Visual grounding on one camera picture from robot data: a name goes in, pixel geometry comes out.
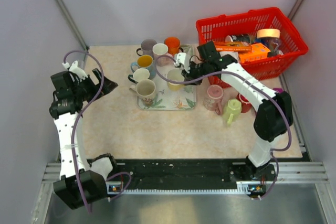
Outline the orange mug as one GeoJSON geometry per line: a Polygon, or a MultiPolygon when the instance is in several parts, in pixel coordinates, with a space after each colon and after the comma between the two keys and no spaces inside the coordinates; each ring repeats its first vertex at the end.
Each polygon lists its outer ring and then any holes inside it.
{"type": "Polygon", "coordinates": [[[168,37],[165,39],[164,44],[167,45],[166,55],[175,55],[180,52],[184,52],[181,47],[180,40],[177,37],[168,37]]]}

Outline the pink ghost pattern mug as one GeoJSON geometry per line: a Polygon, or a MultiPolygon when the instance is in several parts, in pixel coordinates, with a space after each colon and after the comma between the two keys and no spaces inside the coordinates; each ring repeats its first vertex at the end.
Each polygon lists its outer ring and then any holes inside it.
{"type": "Polygon", "coordinates": [[[219,85],[210,85],[206,90],[206,95],[203,101],[204,107],[209,111],[215,111],[217,115],[223,114],[222,100],[224,90],[219,85]]]}

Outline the pale pink faceted mug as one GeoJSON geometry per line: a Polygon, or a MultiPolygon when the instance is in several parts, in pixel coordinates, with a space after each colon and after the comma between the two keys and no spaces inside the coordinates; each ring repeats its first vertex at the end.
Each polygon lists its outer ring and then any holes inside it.
{"type": "Polygon", "coordinates": [[[163,43],[155,44],[152,48],[152,51],[153,51],[153,58],[157,66],[162,67],[162,66],[172,64],[172,61],[170,60],[170,58],[167,58],[167,57],[159,58],[160,56],[173,57],[169,53],[169,48],[166,44],[163,44],[163,43]]]}

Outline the light blue butterfly mug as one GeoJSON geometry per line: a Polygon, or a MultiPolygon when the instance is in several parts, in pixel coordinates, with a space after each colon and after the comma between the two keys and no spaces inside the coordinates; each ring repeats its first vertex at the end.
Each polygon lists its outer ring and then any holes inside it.
{"type": "Polygon", "coordinates": [[[140,68],[147,69],[150,73],[149,79],[151,80],[156,76],[154,59],[150,55],[140,56],[136,62],[131,63],[130,68],[133,73],[140,68]]]}

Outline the cream floral mug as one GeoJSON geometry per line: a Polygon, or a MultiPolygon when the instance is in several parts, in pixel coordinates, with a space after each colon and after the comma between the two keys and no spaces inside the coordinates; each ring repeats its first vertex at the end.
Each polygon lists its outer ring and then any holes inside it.
{"type": "Polygon", "coordinates": [[[152,106],[157,96],[156,84],[149,79],[130,85],[129,89],[137,94],[138,98],[145,106],[152,106]]]}

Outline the lilac purple mug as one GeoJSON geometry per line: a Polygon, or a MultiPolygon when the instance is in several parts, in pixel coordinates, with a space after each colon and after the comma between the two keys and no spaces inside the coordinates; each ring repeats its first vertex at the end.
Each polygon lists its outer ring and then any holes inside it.
{"type": "Polygon", "coordinates": [[[141,42],[140,48],[136,50],[138,56],[150,55],[153,57],[153,47],[157,44],[154,39],[146,39],[141,42]]]}

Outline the dark green mug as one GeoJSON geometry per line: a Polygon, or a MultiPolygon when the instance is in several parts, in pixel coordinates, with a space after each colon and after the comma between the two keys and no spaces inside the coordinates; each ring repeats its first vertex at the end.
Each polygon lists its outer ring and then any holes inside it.
{"type": "Polygon", "coordinates": [[[148,71],[148,69],[139,68],[133,74],[128,75],[128,80],[131,81],[132,83],[137,84],[142,80],[149,79],[149,77],[150,72],[148,71]]]}

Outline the lime green faceted mug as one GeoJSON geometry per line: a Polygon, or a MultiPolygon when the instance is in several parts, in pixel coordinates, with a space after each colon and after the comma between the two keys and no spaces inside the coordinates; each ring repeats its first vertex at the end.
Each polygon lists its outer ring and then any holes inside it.
{"type": "Polygon", "coordinates": [[[230,99],[225,104],[223,108],[223,123],[227,126],[230,126],[234,121],[237,120],[241,114],[242,104],[237,99],[230,99]]]}

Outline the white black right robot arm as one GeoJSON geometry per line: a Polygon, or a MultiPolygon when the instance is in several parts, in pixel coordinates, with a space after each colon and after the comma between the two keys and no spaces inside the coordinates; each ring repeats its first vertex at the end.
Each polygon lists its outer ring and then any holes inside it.
{"type": "Polygon", "coordinates": [[[271,160],[271,153],[276,151],[276,142],[288,134],[287,150],[292,142],[290,127],[293,124],[292,100],[288,92],[276,92],[250,75],[228,52],[218,52],[210,41],[197,48],[201,61],[196,63],[186,53],[175,55],[175,66],[182,67],[186,84],[199,85],[207,77],[217,76],[224,83],[233,87],[256,111],[254,130],[256,143],[246,158],[245,174],[252,180],[264,174],[271,160]]]}

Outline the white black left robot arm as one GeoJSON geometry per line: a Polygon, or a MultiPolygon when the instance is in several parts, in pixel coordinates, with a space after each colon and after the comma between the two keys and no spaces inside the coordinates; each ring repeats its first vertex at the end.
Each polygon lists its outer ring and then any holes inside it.
{"type": "Polygon", "coordinates": [[[106,198],[106,180],[114,180],[119,174],[116,161],[109,153],[86,158],[80,113],[83,104],[109,94],[118,86],[99,69],[92,72],[98,79],[97,84],[82,70],[66,70],[51,76],[55,90],[49,113],[57,128],[61,157],[59,180],[53,187],[70,209],[106,198]]]}

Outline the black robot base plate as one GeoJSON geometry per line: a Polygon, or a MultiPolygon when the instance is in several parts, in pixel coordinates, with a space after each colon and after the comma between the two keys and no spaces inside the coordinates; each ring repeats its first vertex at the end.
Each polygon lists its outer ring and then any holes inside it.
{"type": "Polygon", "coordinates": [[[272,182],[275,167],[254,170],[246,159],[117,159],[109,173],[128,172],[128,189],[235,189],[237,182],[272,182]]]}

